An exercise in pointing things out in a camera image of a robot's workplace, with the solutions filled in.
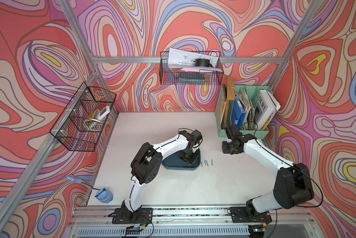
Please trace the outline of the green plastic file organizer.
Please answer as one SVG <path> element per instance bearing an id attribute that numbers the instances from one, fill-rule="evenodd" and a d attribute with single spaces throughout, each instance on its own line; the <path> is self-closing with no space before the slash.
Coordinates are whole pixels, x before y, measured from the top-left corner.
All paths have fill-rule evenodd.
<path id="1" fill-rule="evenodd" d="M 258 131 L 257 126 L 255 125 L 255 108 L 257 104 L 257 96 L 259 90 L 267 90 L 272 93 L 272 90 L 269 86 L 250 86 L 250 85 L 236 85 L 235 87 L 235 97 L 237 96 L 243 105 L 245 110 L 245 120 L 240 129 L 243 134 L 252 134 L 257 139 L 264 139 L 269 130 L 266 127 L 263 131 Z M 220 110 L 221 104 L 223 100 L 223 93 L 222 93 L 222 86 L 220 88 L 220 94 L 215 110 L 215 119 L 216 119 L 216 126 L 217 126 L 217 133 L 218 137 L 226 138 L 225 129 L 221 129 L 220 125 Z M 231 114 L 233 108 L 234 101 L 230 103 L 230 108 L 228 111 L 228 119 L 227 119 L 227 126 L 233 124 L 231 122 Z"/>

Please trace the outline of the teal plastic storage box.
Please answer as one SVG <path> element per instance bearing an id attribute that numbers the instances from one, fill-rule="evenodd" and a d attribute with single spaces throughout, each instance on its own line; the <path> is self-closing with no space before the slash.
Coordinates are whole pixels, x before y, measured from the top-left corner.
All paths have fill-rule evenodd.
<path id="1" fill-rule="evenodd" d="M 201 151 L 200 149 L 196 150 L 193 154 L 194 156 L 194 163 L 191 164 L 187 161 L 182 160 L 179 157 L 179 152 L 176 152 L 166 159 L 163 159 L 162 165 L 166 169 L 170 170 L 185 170 L 185 171 L 193 171 L 196 170 L 201 165 Z"/>

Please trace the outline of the white tube in left basket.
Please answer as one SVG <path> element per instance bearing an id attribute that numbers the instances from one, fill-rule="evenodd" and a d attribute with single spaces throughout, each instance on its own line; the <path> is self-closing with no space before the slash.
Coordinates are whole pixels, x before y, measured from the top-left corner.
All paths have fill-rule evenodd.
<path id="1" fill-rule="evenodd" d="M 105 118 L 106 118 L 106 116 L 108 115 L 110 113 L 110 106 L 106 106 L 105 108 L 103 108 L 100 112 L 99 112 L 99 114 L 98 114 L 98 116 L 97 116 L 97 120 L 98 121 L 103 121 Z"/>

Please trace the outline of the brown cardboard folder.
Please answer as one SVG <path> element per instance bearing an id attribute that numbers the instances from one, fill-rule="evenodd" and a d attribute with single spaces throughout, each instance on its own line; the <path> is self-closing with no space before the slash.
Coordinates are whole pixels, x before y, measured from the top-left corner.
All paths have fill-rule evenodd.
<path id="1" fill-rule="evenodd" d="M 223 100 L 220 110 L 220 125 L 221 129 L 225 129 L 227 126 L 228 111 L 230 103 L 235 99 L 234 78 L 229 77 L 225 85 L 222 86 Z"/>

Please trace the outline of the white paper sheets in basket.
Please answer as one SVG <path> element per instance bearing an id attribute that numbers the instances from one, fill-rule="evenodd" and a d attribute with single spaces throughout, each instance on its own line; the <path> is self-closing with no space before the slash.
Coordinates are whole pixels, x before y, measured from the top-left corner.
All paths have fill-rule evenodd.
<path id="1" fill-rule="evenodd" d="M 217 66 L 218 62 L 219 57 L 216 56 L 170 48 L 167 65 L 169 68 L 187 69 L 192 72 L 223 72 Z"/>

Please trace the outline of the aluminium frame post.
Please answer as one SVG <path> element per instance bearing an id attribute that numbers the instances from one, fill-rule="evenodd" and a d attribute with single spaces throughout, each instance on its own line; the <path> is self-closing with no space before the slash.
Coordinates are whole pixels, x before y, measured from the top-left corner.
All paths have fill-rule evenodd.
<path id="1" fill-rule="evenodd" d="M 295 47 L 299 43 L 301 37 L 304 35 L 307 27 L 309 26 L 311 20 L 315 16 L 317 10 L 319 7 L 322 5 L 324 1 L 310 1 L 308 8 L 303 14 L 302 19 L 299 22 L 298 27 L 293 33 L 292 38 L 289 40 L 288 46 L 285 49 L 285 52 L 283 54 L 283 59 L 278 65 L 276 66 L 269 82 L 268 86 L 274 90 L 276 85 L 279 82 L 279 79 L 282 75 L 284 75 L 284 71 L 287 66 L 289 66 L 289 59 L 291 54 L 294 52 Z"/>
<path id="2" fill-rule="evenodd" d="M 88 77 L 85 83 L 87 84 L 87 86 L 96 85 L 108 90 L 108 86 L 105 83 L 100 71 L 98 70 L 98 67 L 94 61 L 94 57 L 91 53 L 91 49 L 86 41 L 86 38 L 79 24 L 78 18 L 73 10 L 70 1 L 61 0 L 60 5 L 64 12 L 65 17 L 67 18 L 68 23 L 72 28 L 73 35 L 76 38 L 76 41 L 83 52 L 83 55 L 88 63 L 88 66 L 91 69 L 90 76 Z"/>

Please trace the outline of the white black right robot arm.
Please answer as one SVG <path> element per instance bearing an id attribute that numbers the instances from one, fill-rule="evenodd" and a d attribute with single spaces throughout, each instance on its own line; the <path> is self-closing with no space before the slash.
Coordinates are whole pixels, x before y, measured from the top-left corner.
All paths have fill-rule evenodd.
<path id="1" fill-rule="evenodd" d="M 239 135 L 222 142 L 224 154 L 247 154 L 268 169 L 275 177 L 271 192 L 246 202 L 244 216 L 250 222 L 271 222 L 268 214 L 279 209 L 291 209 L 314 198 L 309 169 L 279 156 L 253 135 Z"/>

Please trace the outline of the white book in organizer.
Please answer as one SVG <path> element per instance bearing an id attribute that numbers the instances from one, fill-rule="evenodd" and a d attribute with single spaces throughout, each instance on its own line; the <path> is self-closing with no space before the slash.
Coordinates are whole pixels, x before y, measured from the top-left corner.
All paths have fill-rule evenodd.
<path id="1" fill-rule="evenodd" d="M 270 91 L 259 90 L 255 108 L 255 123 L 258 131 L 263 131 L 281 108 L 281 104 Z"/>

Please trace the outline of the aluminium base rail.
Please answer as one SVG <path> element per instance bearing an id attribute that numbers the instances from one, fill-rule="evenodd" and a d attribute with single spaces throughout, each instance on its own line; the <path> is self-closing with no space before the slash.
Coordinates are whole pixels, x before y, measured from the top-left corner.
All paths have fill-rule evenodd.
<path id="1" fill-rule="evenodd" d="M 133 223 L 120 223 L 114 206 L 78 208 L 64 238 L 322 238 L 305 208 L 268 213 L 248 222 L 241 205 L 151 206 L 152 212 Z"/>

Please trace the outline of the aluminium frame post left rear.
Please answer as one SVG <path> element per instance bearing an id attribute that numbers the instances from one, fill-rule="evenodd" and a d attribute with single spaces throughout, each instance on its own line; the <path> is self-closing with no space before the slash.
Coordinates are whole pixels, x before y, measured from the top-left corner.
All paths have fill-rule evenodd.
<path id="1" fill-rule="evenodd" d="M 88 63 L 88 66 L 91 69 L 90 76 L 88 77 L 85 83 L 87 84 L 87 86 L 96 85 L 108 90 L 108 86 L 105 83 L 100 71 L 98 70 L 98 67 L 94 61 L 94 57 L 91 53 L 91 49 L 86 41 L 86 38 L 79 24 L 78 18 L 73 10 L 70 1 L 61 0 L 60 5 L 64 12 L 65 17 L 67 18 L 68 23 L 72 28 L 73 35 L 76 38 L 76 41 L 83 52 L 83 55 Z"/>

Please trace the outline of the blue binder in organizer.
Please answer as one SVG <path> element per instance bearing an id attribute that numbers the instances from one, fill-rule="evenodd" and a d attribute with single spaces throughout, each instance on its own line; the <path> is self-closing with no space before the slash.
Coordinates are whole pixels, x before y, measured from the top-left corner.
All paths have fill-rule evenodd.
<path id="1" fill-rule="evenodd" d="M 241 129 L 245 120 L 245 116 L 246 115 L 243 105 L 241 104 L 239 98 L 236 96 L 232 108 L 231 122 L 237 125 L 239 129 Z"/>

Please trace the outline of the aluminium frame post right rear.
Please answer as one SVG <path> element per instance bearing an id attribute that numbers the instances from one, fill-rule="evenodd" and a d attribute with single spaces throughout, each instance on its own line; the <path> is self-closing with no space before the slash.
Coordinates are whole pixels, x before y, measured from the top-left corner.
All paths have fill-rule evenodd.
<path id="1" fill-rule="evenodd" d="M 310 1 L 308 8 L 303 14 L 302 19 L 299 22 L 298 27 L 293 33 L 292 38 L 289 40 L 288 46 L 285 49 L 285 52 L 283 54 L 283 59 L 278 65 L 276 66 L 269 82 L 268 86 L 274 90 L 276 85 L 279 82 L 279 79 L 282 75 L 284 75 L 284 71 L 287 66 L 289 66 L 289 59 L 291 54 L 294 52 L 295 47 L 299 43 L 301 37 L 304 35 L 307 27 L 309 26 L 311 20 L 315 16 L 317 10 L 319 7 L 322 5 L 324 1 Z"/>

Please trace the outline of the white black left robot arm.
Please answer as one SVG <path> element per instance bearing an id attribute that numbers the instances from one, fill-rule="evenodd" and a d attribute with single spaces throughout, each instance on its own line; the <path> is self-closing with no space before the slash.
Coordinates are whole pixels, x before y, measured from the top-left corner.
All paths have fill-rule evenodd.
<path id="1" fill-rule="evenodd" d="M 198 130 L 179 129 L 173 138 L 158 143 L 144 143 L 131 162 L 131 187 L 121 207 L 108 216 L 113 224 L 150 224 L 153 208 L 143 207 L 146 185 L 153 181 L 161 166 L 167 169 L 195 170 L 201 163 L 200 145 L 203 141 Z"/>

